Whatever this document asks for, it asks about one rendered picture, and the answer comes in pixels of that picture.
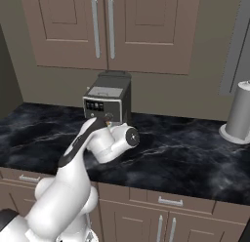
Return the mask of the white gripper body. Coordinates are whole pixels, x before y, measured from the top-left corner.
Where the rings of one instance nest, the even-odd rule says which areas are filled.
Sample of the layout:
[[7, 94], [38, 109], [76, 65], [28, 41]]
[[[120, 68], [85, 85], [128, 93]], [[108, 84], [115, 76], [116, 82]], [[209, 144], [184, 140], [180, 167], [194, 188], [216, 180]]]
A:
[[116, 142], [107, 149], [95, 155], [99, 163], [104, 164], [111, 162], [123, 153], [122, 147]]

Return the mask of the dark grey coffee machine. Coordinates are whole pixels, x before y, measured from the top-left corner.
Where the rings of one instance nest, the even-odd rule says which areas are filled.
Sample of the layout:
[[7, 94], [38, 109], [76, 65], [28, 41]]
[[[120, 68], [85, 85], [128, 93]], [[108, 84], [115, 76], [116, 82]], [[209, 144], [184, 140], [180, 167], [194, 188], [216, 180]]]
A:
[[83, 96], [85, 117], [104, 117], [110, 126], [130, 125], [131, 79], [126, 71], [101, 72]]

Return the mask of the brown base cupboard door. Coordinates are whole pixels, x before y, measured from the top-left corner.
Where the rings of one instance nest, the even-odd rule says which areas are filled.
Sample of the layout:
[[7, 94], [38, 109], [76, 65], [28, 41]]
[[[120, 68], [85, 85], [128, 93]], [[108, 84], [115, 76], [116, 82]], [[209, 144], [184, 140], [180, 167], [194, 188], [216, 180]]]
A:
[[0, 183], [0, 210], [10, 208], [25, 217], [35, 202], [33, 187]]
[[176, 218], [173, 242], [238, 242], [245, 225], [171, 212], [164, 242], [169, 242], [172, 220]]
[[100, 201], [104, 242], [156, 242], [158, 219], [163, 217], [164, 242], [168, 213], [156, 209]]

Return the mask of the brown drawer front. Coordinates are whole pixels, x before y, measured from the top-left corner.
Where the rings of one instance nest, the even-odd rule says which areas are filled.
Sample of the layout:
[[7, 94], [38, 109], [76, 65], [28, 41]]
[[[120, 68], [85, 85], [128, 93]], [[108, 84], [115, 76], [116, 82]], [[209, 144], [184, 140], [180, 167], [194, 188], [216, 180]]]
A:
[[[157, 204], [166, 207], [174, 207], [183, 210], [193, 211], [201, 214], [212, 215], [216, 202], [214, 200], [207, 200], [202, 198], [183, 196], [173, 193], [159, 192], [153, 190], [145, 190], [131, 187], [129, 190], [130, 199], [133, 201], [145, 202], [147, 204]], [[158, 203], [158, 197], [163, 199], [180, 201], [183, 200], [184, 206], [172, 206]]]
[[0, 167], [0, 188], [10, 188], [13, 186], [24, 186], [34, 188], [37, 185], [37, 183], [34, 182], [20, 181], [20, 175], [25, 175], [26, 177], [32, 178], [41, 177], [41, 180], [43, 178], [51, 177], [51, 175], [48, 174]]

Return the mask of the grey paper towel holder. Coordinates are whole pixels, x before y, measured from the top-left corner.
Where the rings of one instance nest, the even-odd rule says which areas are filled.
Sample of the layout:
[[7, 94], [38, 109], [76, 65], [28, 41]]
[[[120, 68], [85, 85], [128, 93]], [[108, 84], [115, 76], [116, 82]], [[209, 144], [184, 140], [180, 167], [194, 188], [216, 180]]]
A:
[[219, 134], [232, 143], [250, 143], [250, 80], [237, 84], [228, 121]]

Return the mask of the grey fridge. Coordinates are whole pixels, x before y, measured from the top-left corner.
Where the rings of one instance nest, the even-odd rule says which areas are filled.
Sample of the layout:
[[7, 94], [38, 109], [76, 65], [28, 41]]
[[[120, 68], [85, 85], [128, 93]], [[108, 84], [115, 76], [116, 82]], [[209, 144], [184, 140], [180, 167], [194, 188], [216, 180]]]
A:
[[248, 80], [250, 80], [250, 0], [240, 0], [219, 94], [233, 95], [237, 84]]

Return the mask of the brown wall cupboard door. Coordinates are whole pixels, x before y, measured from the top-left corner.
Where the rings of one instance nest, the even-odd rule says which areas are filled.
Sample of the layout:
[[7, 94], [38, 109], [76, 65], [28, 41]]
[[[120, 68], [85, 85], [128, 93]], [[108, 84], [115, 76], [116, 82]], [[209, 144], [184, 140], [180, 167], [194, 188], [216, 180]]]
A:
[[186, 75], [200, 0], [114, 0], [115, 59], [110, 57], [108, 5], [104, 0], [108, 68]]
[[98, 0], [101, 57], [96, 58], [91, 0], [21, 0], [36, 63], [106, 69], [104, 0]]

